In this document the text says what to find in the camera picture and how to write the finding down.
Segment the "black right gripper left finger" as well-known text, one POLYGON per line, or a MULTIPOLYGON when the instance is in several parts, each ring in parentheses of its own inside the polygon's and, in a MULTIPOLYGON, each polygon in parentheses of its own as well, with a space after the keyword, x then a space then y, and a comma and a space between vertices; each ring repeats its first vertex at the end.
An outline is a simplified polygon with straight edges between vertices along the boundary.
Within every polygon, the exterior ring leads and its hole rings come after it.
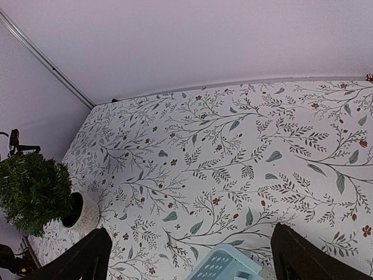
POLYGON ((105 228, 92 230, 54 261, 24 279, 106 279, 112 240, 105 228))

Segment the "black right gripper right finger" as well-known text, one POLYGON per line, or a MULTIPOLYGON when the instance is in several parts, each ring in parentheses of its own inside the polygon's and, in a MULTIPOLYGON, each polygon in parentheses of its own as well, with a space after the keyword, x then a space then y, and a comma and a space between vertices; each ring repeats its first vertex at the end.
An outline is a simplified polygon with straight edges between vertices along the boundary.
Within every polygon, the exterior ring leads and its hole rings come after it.
POLYGON ((275 226, 270 244, 277 279, 372 279, 325 254, 287 225, 275 226))

